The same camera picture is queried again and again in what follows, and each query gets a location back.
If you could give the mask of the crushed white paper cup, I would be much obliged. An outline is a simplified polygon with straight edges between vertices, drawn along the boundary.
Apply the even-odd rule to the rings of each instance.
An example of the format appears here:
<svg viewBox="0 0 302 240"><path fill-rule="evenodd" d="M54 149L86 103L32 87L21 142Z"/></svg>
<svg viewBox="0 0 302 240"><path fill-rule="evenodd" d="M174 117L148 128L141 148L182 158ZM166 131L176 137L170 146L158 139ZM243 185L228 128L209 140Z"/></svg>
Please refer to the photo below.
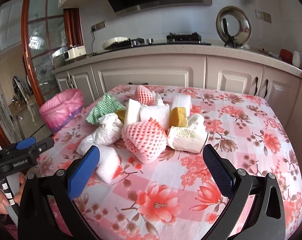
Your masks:
<svg viewBox="0 0 302 240"><path fill-rule="evenodd" d="M177 151L199 154L202 152L209 133L205 127L171 127L167 136L167 145Z"/></svg>

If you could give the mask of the pink lined trash bin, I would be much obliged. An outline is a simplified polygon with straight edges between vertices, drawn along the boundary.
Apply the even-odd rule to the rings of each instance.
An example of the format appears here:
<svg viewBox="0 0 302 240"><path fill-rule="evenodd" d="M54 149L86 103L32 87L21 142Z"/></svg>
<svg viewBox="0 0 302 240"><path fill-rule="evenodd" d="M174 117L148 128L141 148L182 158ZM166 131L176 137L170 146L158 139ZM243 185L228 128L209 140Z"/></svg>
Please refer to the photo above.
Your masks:
<svg viewBox="0 0 302 240"><path fill-rule="evenodd" d="M79 114L84 106L82 91L76 88L67 89L45 102L39 108L39 113L51 132L57 133Z"/></svg>

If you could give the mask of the white small kitchen appliance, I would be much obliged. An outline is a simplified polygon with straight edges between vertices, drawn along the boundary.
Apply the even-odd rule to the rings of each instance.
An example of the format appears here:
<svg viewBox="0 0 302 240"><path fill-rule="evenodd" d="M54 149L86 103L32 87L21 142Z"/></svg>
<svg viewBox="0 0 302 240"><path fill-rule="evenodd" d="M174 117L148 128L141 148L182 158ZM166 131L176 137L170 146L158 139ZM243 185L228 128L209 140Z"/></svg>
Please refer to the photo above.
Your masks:
<svg viewBox="0 0 302 240"><path fill-rule="evenodd" d="M86 53L85 46L76 46L68 49L64 53L64 60L65 62L69 62L86 55L87 53Z"/></svg>

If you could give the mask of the white kitchen base cabinets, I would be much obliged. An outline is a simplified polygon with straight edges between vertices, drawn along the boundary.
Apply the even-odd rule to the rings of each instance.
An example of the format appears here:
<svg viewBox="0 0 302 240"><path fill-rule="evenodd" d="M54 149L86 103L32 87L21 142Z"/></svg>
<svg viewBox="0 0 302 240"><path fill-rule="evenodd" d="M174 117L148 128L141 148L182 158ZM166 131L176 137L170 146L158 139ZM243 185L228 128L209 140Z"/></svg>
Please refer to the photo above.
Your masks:
<svg viewBox="0 0 302 240"><path fill-rule="evenodd" d="M302 70L248 50L152 45L87 56L53 74L60 89L78 86L89 101L127 83L257 95L271 106L292 140L302 133Z"/></svg>

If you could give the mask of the white foam wrap piece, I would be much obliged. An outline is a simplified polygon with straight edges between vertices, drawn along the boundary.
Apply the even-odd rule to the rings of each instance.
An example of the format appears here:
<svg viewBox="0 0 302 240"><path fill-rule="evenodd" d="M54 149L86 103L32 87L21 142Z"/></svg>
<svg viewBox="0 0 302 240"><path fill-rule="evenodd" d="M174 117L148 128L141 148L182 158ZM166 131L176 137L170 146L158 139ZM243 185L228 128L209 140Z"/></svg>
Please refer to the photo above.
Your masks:
<svg viewBox="0 0 302 240"><path fill-rule="evenodd" d="M120 158L113 147L98 145L100 153L98 165L95 170L95 176L101 181L110 184L120 165Z"/></svg>

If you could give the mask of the white dining chair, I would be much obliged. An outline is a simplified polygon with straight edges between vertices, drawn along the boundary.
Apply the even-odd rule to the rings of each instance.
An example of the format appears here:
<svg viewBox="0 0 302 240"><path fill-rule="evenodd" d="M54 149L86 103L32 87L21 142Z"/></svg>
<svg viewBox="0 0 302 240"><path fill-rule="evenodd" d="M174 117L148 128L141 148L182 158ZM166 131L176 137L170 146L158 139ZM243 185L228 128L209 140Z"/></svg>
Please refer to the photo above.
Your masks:
<svg viewBox="0 0 302 240"><path fill-rule="evenodd" d="M37 103L34 95L31 93L29 85L20 77L14 75L12 78L13 89L17 99L24 100L27 109L31 115L32 122L35 123L35 108L34 105Z"/></svg>

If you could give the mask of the crumpled white plastic bag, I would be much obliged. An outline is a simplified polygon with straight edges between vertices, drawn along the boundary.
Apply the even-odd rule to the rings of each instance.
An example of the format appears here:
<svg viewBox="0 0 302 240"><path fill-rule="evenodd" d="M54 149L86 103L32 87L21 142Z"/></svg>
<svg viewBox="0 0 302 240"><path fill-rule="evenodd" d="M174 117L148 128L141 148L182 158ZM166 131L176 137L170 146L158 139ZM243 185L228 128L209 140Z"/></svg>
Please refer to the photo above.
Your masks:
<svg viewBox="0 0 302 240"><path fill-rule="evenodd" d="M84 155L91 146L108 146L121 137L123 123L116 113L98 119L98 127L85 137L77 147L77 153Z"/></svg>

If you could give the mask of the yellow sponge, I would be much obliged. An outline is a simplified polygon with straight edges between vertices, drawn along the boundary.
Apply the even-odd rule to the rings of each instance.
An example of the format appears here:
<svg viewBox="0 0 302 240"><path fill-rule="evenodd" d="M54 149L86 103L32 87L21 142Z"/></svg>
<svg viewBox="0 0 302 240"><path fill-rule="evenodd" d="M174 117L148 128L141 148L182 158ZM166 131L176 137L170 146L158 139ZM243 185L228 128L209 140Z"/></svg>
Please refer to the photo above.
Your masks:
<svg viewBox="0 0 302 240"><path fill-rule="evenodd" d="M115 111L115 114L118 116L119 120L121 120L121 122L124 123L126 117L126 110L118 109Z"/></svg>
<svg viewBox="0 0 302 240"><path fill-rule="evenodd" d="M169 126L187 127L188 120L184 107L175 107L169 113Z"/></svg>

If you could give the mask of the pink foam fruit net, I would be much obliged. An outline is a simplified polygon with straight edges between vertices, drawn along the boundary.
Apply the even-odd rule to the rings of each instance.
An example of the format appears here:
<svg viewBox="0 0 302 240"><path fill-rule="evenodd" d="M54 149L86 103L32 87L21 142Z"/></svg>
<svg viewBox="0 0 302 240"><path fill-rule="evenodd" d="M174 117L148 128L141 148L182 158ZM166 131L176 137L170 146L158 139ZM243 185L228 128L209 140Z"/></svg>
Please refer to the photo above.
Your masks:
<svg viewBox="0 0 302 240"><path fill-rule="evenodd" d="M126 148L144 164L152 163L167 147L165 130L152 118L124 126L122 138Z"/></svg>

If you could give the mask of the green zigzag cleaning cloth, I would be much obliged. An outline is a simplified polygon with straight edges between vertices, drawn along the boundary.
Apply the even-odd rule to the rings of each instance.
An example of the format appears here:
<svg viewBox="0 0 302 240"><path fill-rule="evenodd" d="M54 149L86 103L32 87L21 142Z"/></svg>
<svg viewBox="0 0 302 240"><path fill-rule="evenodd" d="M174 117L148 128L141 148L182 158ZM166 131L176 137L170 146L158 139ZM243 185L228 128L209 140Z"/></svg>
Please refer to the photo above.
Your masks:
<svg viewBox="0 0 302 240"><path fill-rule="evenodd" d="M89 124L96 125L98 119L110 113L115 113L119 109L126 109L125 106L120 103L110 92L101 97L97 104L91 109L86 121Z"/></svg>

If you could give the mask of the white foam net sleeve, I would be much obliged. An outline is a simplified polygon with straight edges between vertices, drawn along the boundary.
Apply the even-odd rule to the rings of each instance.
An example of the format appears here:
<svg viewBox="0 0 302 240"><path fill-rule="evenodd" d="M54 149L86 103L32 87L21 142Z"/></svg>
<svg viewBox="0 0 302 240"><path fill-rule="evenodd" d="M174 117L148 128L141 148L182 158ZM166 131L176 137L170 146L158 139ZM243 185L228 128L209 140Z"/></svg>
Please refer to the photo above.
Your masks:
<svg viewBox="0 0 302 240"><path fill-rule="evenodd" d="M190 112L192 109L191 97L188 94L177 94L174 96L171 110L176 107L184 107L186 110L186 116L190 116Z"/></svg>

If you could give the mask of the wooden framed glass door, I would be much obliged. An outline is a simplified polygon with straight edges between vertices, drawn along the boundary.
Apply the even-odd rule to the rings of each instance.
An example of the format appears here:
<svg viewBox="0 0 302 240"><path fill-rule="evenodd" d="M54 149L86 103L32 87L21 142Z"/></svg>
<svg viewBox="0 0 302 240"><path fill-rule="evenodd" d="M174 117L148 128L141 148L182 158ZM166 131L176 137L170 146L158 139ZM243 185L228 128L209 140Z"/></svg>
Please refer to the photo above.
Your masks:
<svg viewBox="0 0 302 240"><path fill-rule="evenodd" d="M27 77L35 100L43 105L59 93L52 71L58 58L75 46L82 46L79 9L62 9L58 0L23 0L21 45Z"/></svg>

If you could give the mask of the white pan on stove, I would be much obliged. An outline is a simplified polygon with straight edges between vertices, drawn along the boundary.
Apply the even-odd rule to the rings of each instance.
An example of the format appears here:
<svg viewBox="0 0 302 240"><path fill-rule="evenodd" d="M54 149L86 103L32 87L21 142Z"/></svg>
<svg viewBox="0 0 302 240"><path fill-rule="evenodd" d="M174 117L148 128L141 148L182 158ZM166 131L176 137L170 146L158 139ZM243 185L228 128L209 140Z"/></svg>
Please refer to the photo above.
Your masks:
<svg viewBox="0 0 302 240"><path fill-rule="evenodd" d="M121 42L124 42L124 41L127 41L128 38L127 37L113 37L111 39L108 39L106 41L104 41L102 43L102 48L104 50L110 50L112 49L112 47L115 46L115 44L118 44L118 43L121 43Z"/></svg>

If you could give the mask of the red bowl on counter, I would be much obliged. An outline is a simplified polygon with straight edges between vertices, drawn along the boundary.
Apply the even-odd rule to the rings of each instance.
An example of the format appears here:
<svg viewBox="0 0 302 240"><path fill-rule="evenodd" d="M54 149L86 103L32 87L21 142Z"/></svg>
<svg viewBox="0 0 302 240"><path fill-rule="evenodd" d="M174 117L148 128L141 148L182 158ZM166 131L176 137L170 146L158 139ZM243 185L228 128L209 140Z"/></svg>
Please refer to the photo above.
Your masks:
<svg viewBox="0 0 302 240"><path fill-rule="evenodd" d="M282 61L292 64L292 59L293 59L293 53L286 50L286 49L281 49L279 52L279 57Z"/></svg>

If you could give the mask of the white ceramic jug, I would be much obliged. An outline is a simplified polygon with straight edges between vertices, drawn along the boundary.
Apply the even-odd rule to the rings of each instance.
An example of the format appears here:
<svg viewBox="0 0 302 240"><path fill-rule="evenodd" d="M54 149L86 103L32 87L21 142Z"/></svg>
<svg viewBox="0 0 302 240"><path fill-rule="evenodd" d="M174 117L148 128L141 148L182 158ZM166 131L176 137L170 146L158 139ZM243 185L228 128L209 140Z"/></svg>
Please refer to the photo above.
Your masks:
<svg viewBox="0 0 302 240"><path fill-rule="evenodd" d="M301 56L300 52L294 51L293 57L292 57L292 65L299 68L301 65Z"/></svg>

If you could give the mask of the black gas stove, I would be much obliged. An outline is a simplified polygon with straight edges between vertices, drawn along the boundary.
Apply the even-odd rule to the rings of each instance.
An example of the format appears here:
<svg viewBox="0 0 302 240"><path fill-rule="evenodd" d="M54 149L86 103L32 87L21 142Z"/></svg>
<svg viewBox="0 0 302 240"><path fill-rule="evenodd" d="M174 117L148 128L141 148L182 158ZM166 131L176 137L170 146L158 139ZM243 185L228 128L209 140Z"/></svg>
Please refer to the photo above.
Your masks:
<svg viewBox="0 0 302 240"><path fill-rule="evenodd" d="M111 50L117 50L122 48L134 48L141 46L151 46L151 45L164 45L164 44L201 44L210 46L208 42L202 41L202 37L198 33L191 34L173 34L170 33L162 40L154 40L153 38L128 38L127 41L115 44Z"/></svg>

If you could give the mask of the steel pot lid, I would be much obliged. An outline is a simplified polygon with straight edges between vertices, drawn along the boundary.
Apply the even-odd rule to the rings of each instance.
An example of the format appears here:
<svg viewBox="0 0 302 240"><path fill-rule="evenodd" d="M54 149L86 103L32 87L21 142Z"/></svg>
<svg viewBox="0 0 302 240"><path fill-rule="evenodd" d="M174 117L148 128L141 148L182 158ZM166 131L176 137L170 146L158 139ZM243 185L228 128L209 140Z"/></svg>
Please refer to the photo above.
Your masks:
<svg viewBox="0 0 302 240"><path fill-rule="evenodd" d="M252 35L250 19L243 10L234 6L224 7L218 12L215 28L225 47L242 47Z"/></svg>

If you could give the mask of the wall power socket left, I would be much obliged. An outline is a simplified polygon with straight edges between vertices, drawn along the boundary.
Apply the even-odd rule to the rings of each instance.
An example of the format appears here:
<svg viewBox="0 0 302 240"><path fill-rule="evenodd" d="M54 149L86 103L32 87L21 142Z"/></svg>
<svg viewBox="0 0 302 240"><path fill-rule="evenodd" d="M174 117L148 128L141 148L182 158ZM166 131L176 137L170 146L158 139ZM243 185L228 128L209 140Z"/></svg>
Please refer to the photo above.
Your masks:
<svg viewBox="0 0 302 240"><path fill-rule="evenodd" d="M91 31L94 33L95 31L105 28L106 26L107 26L106 21L102 21L102 22L92 25Z"/></svg>

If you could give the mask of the wall power socket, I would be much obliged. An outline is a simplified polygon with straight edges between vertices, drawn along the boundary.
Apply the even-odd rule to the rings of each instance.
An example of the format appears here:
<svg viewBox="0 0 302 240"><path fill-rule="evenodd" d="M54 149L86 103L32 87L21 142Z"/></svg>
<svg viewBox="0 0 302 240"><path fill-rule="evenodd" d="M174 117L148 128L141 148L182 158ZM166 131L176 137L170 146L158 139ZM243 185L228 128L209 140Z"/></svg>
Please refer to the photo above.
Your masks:
<svg viewBox="0 0 302 240"><path fill-rule="evenodd" d="M264 12L264 11L260 11L255 9L255 16L257 19L268 22L268 23L272 23L272 19L271 19L271 15Z"/></svg>
<svg viewBox="0 0 302 240"><path fill-rule="evenodd" d="M105 28L106 26L107 26L106 21L102 21L102 22L92 25L91 31L94 33L95 31Z"/></svg>

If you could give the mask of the wall power socket right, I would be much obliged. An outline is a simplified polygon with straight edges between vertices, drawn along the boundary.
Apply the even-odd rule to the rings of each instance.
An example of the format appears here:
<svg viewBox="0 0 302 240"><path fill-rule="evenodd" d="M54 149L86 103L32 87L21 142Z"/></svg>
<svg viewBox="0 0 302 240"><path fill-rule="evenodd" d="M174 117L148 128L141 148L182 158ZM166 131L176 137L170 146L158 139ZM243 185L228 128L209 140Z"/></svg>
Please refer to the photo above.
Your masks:
<svg viewBox="0 0 302 240"><path fill-rule="evenodd" d="M272 19L271 19L271 15L264 12L264 11L260 11L255 9L255 16L257 19L268 22L268 23L272 23Z"/></svg>

